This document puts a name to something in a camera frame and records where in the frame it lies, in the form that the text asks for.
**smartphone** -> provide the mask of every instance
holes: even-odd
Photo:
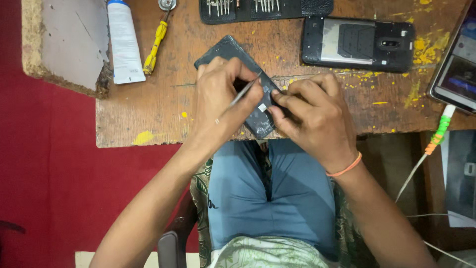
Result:
[[[430,83],[429,95],[476,114],[476,1],[469,1]]]
[[[415,28],[407,22],[307,17],[301,58],[326,67],[406,72],[414,40]]]
[[[195,68],[202,64],[208,64],[216,56],[220,56],[226,60],[238,57],[251,71],[261,73],[261,85],[263,86],[263,98],[256,105],[253,113],[246,119],[245,126],[256,136],[257,139],[264,139],[276,127],[274,125],[273,116],[266,110],[271,105],[279,106],[272,98],[271,91],[276,89],[281,91],[273,81],[264,73],[254,59],[246,53],[238,42],[230,35],[225,36],[216,45],[210,48],[203,56],[195,62]],[[235,89],[239,92],[248,82],[236,80]]]

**lap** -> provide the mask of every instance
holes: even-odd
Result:
[[[303,240],[327,255],[335,205],[325,170],[291,140],[269,140],[271,200],[261,180],[256,142],[229,142],[214,155],[208,188],[212,249],[239,235]]]

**white cable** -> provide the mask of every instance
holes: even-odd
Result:
[[[462,217],[460,215],[456,215],[456,214],[445,214],[445,213],[429,213],[429,214],[421,214],[421,215],[410,215],[410,216],[407,216],[407,218],[414,218],[414,217],[423,217],[423,216],[451,216],[451,217],[455,217],[455,218],[459,218],[459,219],[462,219],[468,223],[471,223],[471,224],[475,224],[476,221],[475,220],[472,220],[472,219],[468,219],[466,217]]]
[[[474,264],[471,264],[471,263],[469,263],[469,262],[467,262],[467,261],[465,261],[465,260],[462,260],[462,259],[460,259],[460,258],[458,258],[458,257],[456,257],[456,256],[454,256],[454,255],[451,255],[451,254],[449,254],[449,253],[447,253],[447,252],[445,252],[445,251],[443,251],[443,250],[441,250],[441,249],[439,249],[439,248],[433,246],[432,244],[430,244],[430,243],[428,243],[428,242],[426,242],[426,241],[423,241],[423,242],[424,242],[425,244],[427,244],[429,247],[432,247],[432,248],[438,250],[439,252],[441,252],[441,253],[443,253],[443,254],[446,254],[446,255],[452,257],[452,258],[455,259],[455,260],[459,260],[460,262],[462,262],[462,263],[464,263],[464,264],[466,264],[466,265],[468,265],[468,266],[470,266],[470,267],[476,268],[476,265],[474,265]]]
[[[417,171],[418,167],[421,165],[421,163],[423,163],[423,160],[424,160],[427,156],[428,156],[427,154],[423,154],[423,156],[420,158],[420,161],[418,161],[418,163],[416,164],[416,166],[413,168],[412,172],[410,173],[410,175],[408,176],[407,180],[405,181],[405,183],[403,184],[402,188],[400,189],[400,192],[398,192],[397,199],[395,200],[395,203],[398,201],[398,199],[399,199],[400,196],[402,195],[403,190],[405,190],[406,186],[408,185],[408,183],[409,183],[410,180],[412,179],[413,174],[415,174],[415,171]]]

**screwdriver bit set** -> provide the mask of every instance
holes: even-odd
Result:
[[[333,0],[199,0],[205,24],[327,16]]]

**green patterned cloth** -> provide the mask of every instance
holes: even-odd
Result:
[[[272,167],[265,153],[258,156],[262,163],[263,174],[268,181],[271,178]],[[208,230],[208,183],[210,182],[213,159],[209,159],[192,177],[190,192],[198,212],[198,241],[200,267],[211,264],[211,240]],[[352,213],[342,189],[334,181],[334,199],[336,203],[336,239],[338,241],[338,256],[340,267],[343,268],[372,268],[378,267],[375,258],[368,250],[361,235],[358,233],[352,220]]]
[[[338,267],[301,240],[284,237],[235,237],[212,253],[209,268],[227,267]]]

